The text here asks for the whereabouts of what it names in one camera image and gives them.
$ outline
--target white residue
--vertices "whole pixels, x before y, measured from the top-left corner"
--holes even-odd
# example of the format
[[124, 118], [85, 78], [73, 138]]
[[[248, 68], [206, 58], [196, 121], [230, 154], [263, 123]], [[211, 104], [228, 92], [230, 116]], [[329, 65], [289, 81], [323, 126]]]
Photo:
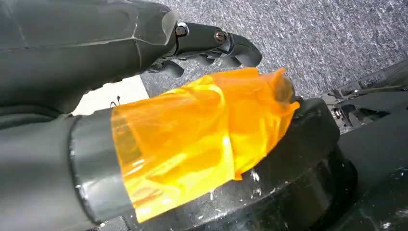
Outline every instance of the white residue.
[[254, 169], [251, 169], [251, 177], [254, 179], [254, 181], [259, 181], [259, 175]]
[[387, 222], [387, 223], [384, 223], [382, 225], [383, 225], [382, 228], [386, 230], [387, 228], [389, 228], [391, 226], [391, 223]]
[[262, 195], [262, 190], [261, 189], [256, 189], [256, 193], [258, 194], [258, 195]]
[[213, 198], [214, 198], [213, 193], [214, 193], [214, 189], [212, 189], [212, 190], [210, 191], [210, 200], [213, 200]]

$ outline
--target orange plastic film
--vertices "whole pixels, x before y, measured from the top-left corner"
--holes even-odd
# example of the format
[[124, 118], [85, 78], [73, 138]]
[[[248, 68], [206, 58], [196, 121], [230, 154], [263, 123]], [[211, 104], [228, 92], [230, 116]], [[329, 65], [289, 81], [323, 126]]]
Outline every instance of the orange plastic film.
[[211, 74], [113, 109], [116, 153], [139, 222], [240, 180], [276, 146], [299, 107], [289, 103], [283, 72]]

